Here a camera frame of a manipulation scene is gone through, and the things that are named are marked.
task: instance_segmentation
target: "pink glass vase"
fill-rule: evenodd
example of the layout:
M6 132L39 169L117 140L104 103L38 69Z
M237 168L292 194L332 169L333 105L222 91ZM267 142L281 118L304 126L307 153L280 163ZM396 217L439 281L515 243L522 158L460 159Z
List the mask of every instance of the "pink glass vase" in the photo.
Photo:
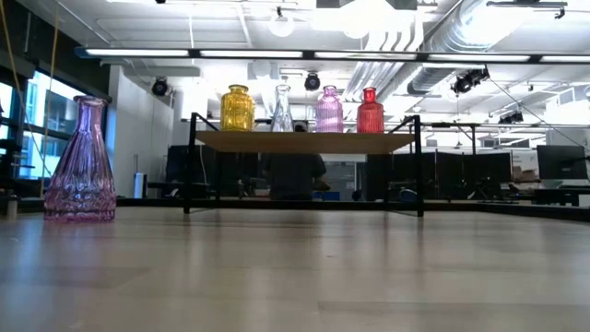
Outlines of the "pink glass vase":
M342 133L344 131L342 102L335 86L325 86L324 96L315 105L317 133Z
M77 128L45 194L45 221L110 222L116 194L100 120L106 101L78 96Z
M384 132L384 106L377 102L375 88L366 88L357 114L357 133Z

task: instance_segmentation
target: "wooden floor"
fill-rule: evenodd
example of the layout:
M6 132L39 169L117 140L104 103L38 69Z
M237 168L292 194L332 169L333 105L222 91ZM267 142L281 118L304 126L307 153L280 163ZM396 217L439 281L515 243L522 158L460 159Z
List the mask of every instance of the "wooden floor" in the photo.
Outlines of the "wooden floor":
M0 222L0 331L590 331L590 226L127 207Z

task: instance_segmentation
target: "yellow glass jar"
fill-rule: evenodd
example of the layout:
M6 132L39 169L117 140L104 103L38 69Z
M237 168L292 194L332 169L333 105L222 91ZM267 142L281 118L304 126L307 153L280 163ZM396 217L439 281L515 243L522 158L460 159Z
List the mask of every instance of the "yellow glass jar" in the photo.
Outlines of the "yellow glass jar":
M231 85L221 98L221 130L252 131L255 104L246 92L248 87Z

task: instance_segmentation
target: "clear glass bottle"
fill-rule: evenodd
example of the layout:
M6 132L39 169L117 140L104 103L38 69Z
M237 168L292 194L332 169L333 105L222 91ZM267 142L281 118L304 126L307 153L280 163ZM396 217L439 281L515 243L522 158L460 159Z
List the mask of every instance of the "clear glass bottle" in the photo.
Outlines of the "clear glass bottle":
M230 92L221 98L221 130L252 131L254 126L254 99L248 87L230 85Z
M289 107L290 86L281 84L277 87L277 104L275 106L275 116L270 125L271 132L292 132L293 116Z
M315 105L315 122L317 133L344 131L342 102L338 98L335 86L324 87L324 95Z
M45 221L109 222L117 196L100 121L107 102L78 96L76 131L57 163L45 194Z
M384 106L377 102L375 88L363 90L364 102L357 114L357 133L384 132Z

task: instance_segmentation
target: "wooden shelf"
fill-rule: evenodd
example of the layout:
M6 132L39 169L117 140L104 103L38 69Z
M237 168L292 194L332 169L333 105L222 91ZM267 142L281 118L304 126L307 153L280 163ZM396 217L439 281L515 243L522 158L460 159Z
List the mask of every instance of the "wooden shelf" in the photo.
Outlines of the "wooden shelf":
M196 139L221 152L387 154L411 143L414 136L197 131Z

